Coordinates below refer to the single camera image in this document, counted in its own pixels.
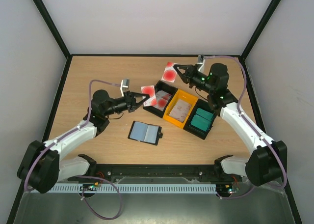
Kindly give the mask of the black leather card holder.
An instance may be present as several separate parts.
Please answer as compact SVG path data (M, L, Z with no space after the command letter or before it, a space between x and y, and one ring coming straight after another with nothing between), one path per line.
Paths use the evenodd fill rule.
M162 127L144 122L133 121L128 139L152 145L158 145L163 137Z

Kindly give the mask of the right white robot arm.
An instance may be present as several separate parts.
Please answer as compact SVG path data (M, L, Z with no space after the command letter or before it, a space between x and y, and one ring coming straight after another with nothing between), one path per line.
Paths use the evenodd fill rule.
M181 80L189 87L196 87L208 94L209 108L226 121L246 145L248 160L235 156L225 157L214 168L218 180L226 180L231 174L245 176L254 186L282 179L281 187L288 181L287 146L268 136L241 107L240 100L228 89L228 68L222 63L214 63L208 75L199 71L200 65L174 65Z

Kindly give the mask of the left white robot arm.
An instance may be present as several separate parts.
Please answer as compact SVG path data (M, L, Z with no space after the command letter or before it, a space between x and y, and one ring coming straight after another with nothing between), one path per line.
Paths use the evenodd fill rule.
M35 140L29 144L17 171L17 177L24 182L24 190L44 194L60 180L85 175L90 167L85 158L65 160L65 157L100 135L109 124L108 116L133 112L149 98L148 94L126 91L122 97L113 99L103 89L95 91L88 113L78 125L52 140Z

